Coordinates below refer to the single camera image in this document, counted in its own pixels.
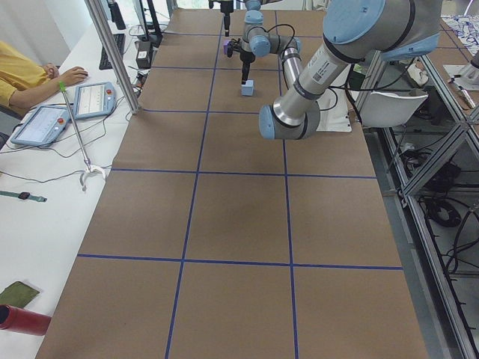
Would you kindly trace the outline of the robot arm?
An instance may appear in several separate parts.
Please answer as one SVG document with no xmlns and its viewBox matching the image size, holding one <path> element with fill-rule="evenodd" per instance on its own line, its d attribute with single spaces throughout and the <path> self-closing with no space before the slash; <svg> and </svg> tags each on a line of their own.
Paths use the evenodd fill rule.
<svg viewBox="0 0 479 359">
<path fill-rule="evenodd" d="M 263 15 L 248 10 L 240 47 L 258 57 L 277 54 L 288 90 L 259 113 L 265 139 L 298 140 L 320 124 L 318 99 L 351 65 L 377 50 L 385 61 L 415 58 L 439 42 L 441 1 L 333 1 L 323 18 L 323 44 L 302 65 L 294 37 L 268 34 Z"/>
<path fill-rule="evenodd" d="M 231 25 L 231 14 L 234 12 L 234 1 L 233 0 L 216 0 L 216 1 L 209 1 L 209 8 L 212 9 L 214 7 L 214 3 L 217 2 L 220 4 L 220 11 L 224 15 L 223 17 L 223 24 L 225 30 L 225 36 L 228 37 L 230 35 L 230 25 Z M 241 1 L 241 3 L 245 4 L 245 8 L 247 10 L 260 10 L 262 5 L 279 2 L 279 0 L 247 0 Z"/>
</svg>

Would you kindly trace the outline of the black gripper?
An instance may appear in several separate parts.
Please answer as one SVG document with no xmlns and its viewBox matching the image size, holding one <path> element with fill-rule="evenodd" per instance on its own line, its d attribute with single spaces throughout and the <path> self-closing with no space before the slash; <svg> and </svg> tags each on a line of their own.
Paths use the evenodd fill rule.
<svg viewBox="0 0 479 359">
<path fill-rule="evenodd" d="M 250 66 L 255 61 L 255 55 L 252 52 L 241 51 L 239 58 L 242 62 L 241 83 L 245 85 L 248 81 Z"/>
<path fill-rule="evenodd" d="M 225 36 L 230 36 L 231 13 L 233 12 L 233 0 L 221 0 L 220 11 L 224 14 Z"/>
</svg>

